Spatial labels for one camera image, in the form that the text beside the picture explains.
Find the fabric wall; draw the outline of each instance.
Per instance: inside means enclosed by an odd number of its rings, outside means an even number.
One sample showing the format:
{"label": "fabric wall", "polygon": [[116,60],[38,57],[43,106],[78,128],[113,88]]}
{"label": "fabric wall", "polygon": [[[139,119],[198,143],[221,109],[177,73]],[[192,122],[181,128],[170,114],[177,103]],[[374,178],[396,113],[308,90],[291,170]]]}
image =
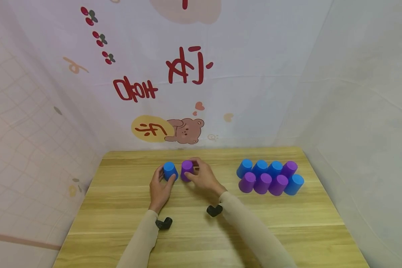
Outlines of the fabric wall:
{"label": "fabric wall", "polygon": [[0,268],[51,267],[100,155],[0,33]]}
{"label": "fabric wall", "polygon": [[371,267],[402,267],[402,0],[335,1],[297,92],[275,145],[303,148]]}
{"label": "fabric wall", "polygon": [[0,33],[87,170],[296,144],[371,267],[402,267],[402,0],[2,0]]}

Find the pink wall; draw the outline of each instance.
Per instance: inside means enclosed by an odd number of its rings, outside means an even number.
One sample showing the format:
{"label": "pink wall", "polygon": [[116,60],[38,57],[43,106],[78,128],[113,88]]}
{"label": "pink wall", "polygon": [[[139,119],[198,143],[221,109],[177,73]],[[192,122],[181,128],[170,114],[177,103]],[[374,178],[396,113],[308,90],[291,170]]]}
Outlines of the pink wall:
{"label": "pink wall", "polygon": [[0,268],[51,267],[100,160],[0,39]]}

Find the red chinese character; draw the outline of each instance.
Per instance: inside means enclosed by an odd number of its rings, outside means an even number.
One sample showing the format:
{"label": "red chinese character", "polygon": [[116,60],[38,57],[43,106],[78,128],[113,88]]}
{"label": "red chinese character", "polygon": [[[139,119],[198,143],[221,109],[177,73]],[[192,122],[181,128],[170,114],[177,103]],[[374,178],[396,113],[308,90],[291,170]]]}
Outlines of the red chinese character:
{"label": "red chinese character", "polygon": [[[161,125],[152,124],[152,123],[149,124],[149,128],[147,128],[147,129],[141,130],[141,129],[139,129],[139,128],[136,127],[135,130],[140,131],[140,132],[142,132],[142,131],[151,131],[151,132],[153,133],[153,135],[156,136],[156,130],[158,130],[158,129],[157,129],[157,128],[153,128],[153,126],[159,127],[159,128],[162,130],[162,133],[164,133],[164,135],[167,135],[167,132],[165,132],[164,128],[163,128]],[[146,125],[146,124],[140,124],[140,127],[147,127],[147,125]],[[144,135],[145,135],[145,136],[149,136],[150,133],[149,133],[149,132],[146,132]]]}
{"label": "red chinese character", "polygon": [[[118,83],[121,83],[125,87],[125,91],[128,94],[128,98],[125,98],[122,95]],[[113,85],[119,97],[124,101],[133,100],[134,102],[138,102],[137,96],[139,96],[142,99],[150,98],[150,96],[152,96],[152,99],[155,99],[155,91],[158,91],[158,88],[153,87],[152,82],[150,80],[147,80],[147,85],[145,82],[142,82],[141,84],[134,83],[134,85],[131,85],[130,80],[128,80],[127,76],[124,76],[123,80],[122,79],[113,80]]]}
{"label": "red chinese character", "polygon": [[[199,50],[201,50],[201,47],[200,46],[192,46],[192,47],[189,47],[188,50],[190,52],[199,51]],[[192,64],[190,64],[189,62],[187,62],[185,60],[185,53],[184,53],[182,47],[179,48],[179,53],[180,53],[180,58],[173,60],[173,62],[170,62],[168,60],[165,62],[167,64],[168,68],[170,68],[170,70],[168,71],[168,82],[170,84],[173,84],[174,73],[178,74],[179,76],[182,76],[183,82],[186,84],[187,77],[189,76],[189,74],[186,72],[186,66],[192,70],[195,69]],[[177,64],[181,65],[182,70],[178,70],[176,68]],[[213,67],[213,63],[210,62],[205,67],[207,69],[210,69],[211,67]],[[192,80],[192,82],[194,84],[202,84],[203,81],[204,81],[204,58],[203,58],[202,53],[198,52],[198,80]]]}

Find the hand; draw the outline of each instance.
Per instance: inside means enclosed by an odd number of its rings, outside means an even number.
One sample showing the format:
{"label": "hand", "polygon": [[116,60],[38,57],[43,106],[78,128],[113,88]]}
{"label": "hand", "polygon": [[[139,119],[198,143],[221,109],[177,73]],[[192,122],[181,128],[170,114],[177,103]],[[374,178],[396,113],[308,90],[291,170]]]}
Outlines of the hand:
{"label": "hand", "polygon": [[173,174],[166,184],[162,184],[161,181],[164,178],[164,170],[162,169],[164,165],[159,166],[155,173],[153,173],[152,181],[149,184],[150,187],[150,206],[149,209],[159,214],[162,207],[167,203],[168,198],[170,198],[170,193],[176,175]]}
{"label": "hand", "polygon": [[192,161],[194,167],[199,167],[199,171],[195,171],[195,175],[185,172],[185,175],[189,180],[193,181],[197,187],[212,191],[217,195],[217,197],[220,197],[220,195],[227,191],[227,189],[216,179],[209,164],[201,160],[199,157],[190,158],[189,161]]}

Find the group of cups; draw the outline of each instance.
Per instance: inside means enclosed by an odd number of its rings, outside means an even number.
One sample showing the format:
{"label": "group of cups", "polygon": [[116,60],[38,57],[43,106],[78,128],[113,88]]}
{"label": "group of cups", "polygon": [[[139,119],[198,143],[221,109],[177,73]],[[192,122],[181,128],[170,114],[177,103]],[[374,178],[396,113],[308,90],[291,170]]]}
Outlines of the group of cups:
{"label": "group of cups", "polygon": [[[181,169],[181,178],[182,181],[189,182],[190,180],[185,176],[185,172],[194,173],[194,166],[191,161],[185,160],[182,162],[182,169]],[[176,179],[179,177],[179,173],[177,172],[176,167],[174,166],[173,162],[167,162],[164,164],[164,178],[166,181],[173,175],[176,175]]]}
{"label": "group of cups", "polygon": [[298,165],[294,161],[281,164],[273,161],[269,166],[266,161],[259,160],[253,166],[252,161],[244,159],[237,169],[237,176],[241,179],[238,187],[242,192],[249,193],[255,190],[258,194],[270,192],[272,195],[296,195],[304,183],[302,176],[295,174]]}

